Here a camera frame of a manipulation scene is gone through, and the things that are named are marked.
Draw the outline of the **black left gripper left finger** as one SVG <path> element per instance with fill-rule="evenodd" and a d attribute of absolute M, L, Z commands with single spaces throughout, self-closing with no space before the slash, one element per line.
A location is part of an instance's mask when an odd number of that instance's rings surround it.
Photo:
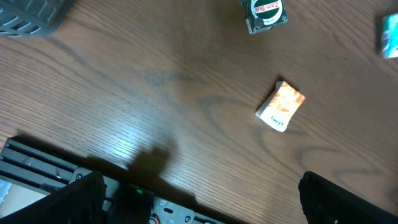
<path fill-rule="evenodd" d="M 105 193 L 103 175 L 95 171 L 1 218 L 1 224 L 105 223 L 106 214 L 103 211 Z"/>

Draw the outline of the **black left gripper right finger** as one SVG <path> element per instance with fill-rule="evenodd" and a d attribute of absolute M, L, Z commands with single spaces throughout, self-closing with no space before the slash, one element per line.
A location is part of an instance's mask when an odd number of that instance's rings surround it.
<path fill-rule="evenodd" d="M 358 197 L 322 176 L 306 171 L 298 185 L 309 224 L 397 223 L 397 216 Z"/>

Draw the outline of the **orange snack packet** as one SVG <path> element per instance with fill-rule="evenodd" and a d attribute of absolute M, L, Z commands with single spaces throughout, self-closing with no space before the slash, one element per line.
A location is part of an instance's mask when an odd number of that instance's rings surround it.
<path fill-rule="evenodd" d="M 271 128 L 283 133 L 304 101 L 303 94 L 286 81 L 279 81 L 275 85 L 275 90 L 263 102 L 255 115 Z"/>

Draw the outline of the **teal snack packet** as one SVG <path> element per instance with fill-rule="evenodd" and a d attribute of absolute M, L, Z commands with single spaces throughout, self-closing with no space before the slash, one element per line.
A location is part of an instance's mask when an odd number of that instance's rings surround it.
<path fill-rule="evenodd" d="M 397 13 L 382 19 L 381 52 L 383 58 L 397 58 Z"/>

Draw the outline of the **dark grey plastic basket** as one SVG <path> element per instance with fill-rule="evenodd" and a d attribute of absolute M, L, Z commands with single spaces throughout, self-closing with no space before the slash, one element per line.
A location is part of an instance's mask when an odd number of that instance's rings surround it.
<path fill-rule="evenodd" d="M 75 0 L 1 0 L 1 35 L 43 37 L 62 23 Z"/>

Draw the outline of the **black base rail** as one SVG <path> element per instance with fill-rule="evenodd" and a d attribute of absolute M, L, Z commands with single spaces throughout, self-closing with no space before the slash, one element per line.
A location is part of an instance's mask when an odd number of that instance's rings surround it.
<path fill-rule="evenodd" d="M 95 171 L 103 175 L 106 187 L 105 223 L 224 223 L 167 193 L 136 185 L 125 174 L 114 175 L 115 168 L 103 161 L 77 158 L 24 136 L 7 139 L 1 150 L 1 179 L 44 197 Z"/>

